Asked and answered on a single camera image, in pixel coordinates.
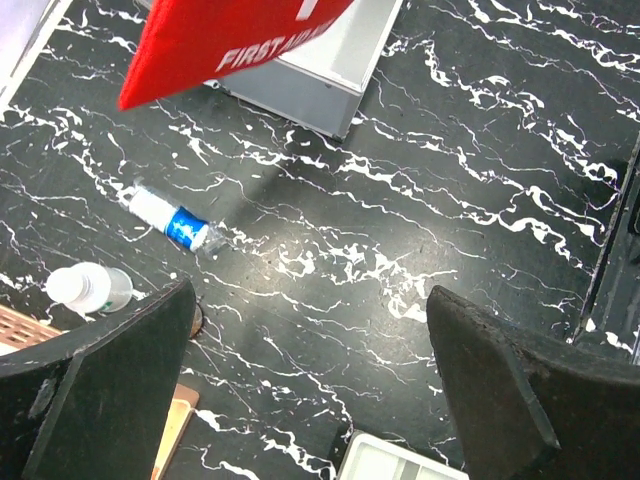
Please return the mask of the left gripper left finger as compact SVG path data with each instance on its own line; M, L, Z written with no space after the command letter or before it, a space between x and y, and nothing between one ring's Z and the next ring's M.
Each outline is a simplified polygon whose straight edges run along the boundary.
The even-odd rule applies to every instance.
M148 479L196 307L181 279L1 359L4 479Z

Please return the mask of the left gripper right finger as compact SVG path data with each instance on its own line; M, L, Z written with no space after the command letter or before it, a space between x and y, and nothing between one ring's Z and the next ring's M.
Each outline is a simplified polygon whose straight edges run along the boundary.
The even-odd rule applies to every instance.
M639 369L436 286L430 341L472 479L636 479Z

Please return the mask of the red first aid pouch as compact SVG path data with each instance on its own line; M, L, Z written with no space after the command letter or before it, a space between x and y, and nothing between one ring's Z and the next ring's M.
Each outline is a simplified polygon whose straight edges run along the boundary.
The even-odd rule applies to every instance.
M347 0L154 1L122 86L129 110L260 66L328 30Z

